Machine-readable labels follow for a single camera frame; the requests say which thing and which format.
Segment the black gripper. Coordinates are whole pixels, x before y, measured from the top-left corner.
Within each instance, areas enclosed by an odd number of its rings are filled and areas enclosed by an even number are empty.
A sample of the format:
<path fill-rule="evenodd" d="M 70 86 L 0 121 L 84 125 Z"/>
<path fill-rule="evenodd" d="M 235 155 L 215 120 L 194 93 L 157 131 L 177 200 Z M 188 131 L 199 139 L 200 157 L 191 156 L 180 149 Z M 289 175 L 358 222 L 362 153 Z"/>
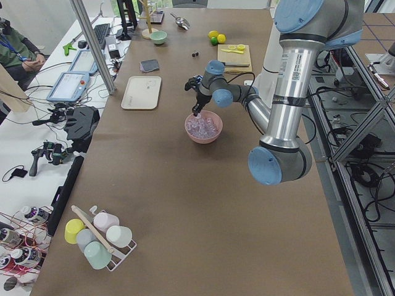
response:
<path fill-rule="evenodd" d="M 211 100 L 212 96 L 211 95 L 205 95 L 202 92 L 198 91 L 196 93 L 196 100 L 197 103 L 196 105 L 192 108 L 192 113 L 196 117 L 200 114 L 202 108 L 208 104 Z"/>

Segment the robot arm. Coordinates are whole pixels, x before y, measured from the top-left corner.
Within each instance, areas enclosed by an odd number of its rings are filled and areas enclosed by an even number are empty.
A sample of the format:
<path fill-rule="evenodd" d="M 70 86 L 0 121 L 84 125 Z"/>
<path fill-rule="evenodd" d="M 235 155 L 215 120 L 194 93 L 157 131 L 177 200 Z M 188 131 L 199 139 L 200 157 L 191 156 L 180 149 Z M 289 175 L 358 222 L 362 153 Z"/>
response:
<path fill-rule="evenodd" d="M 194 115 L 210 101 L 219 107 L 239 102 L 262 129 L 259 145 L 248 158 L 251 175 L 259 183 L 276 185 L 309 172 L 312 157 L 297 130 L 314 63 L 324 50 L 359 42 L 363 14 L 363 1 L 280 1 L 274 23 L 283 52 L 271 105 L 256 88 L 227 82 L 224 64 L 217 60 L 185 84 L 196 92 Z"/>

